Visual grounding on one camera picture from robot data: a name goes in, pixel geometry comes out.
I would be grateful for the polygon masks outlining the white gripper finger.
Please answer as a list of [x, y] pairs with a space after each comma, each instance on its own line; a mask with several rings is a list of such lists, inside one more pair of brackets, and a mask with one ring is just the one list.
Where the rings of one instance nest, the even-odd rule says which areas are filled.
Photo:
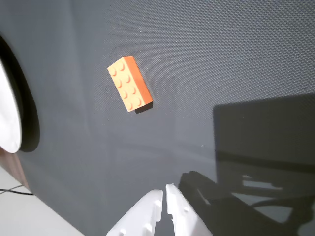
[[108, 236], [154, 236], [156, 222], [161, 220], [163, 191], [145, 194], [111, 228]]
[[167, 213], [172, 215], [174, 235], [212, 236], [205, 223], [174, 184], [166, 185]]

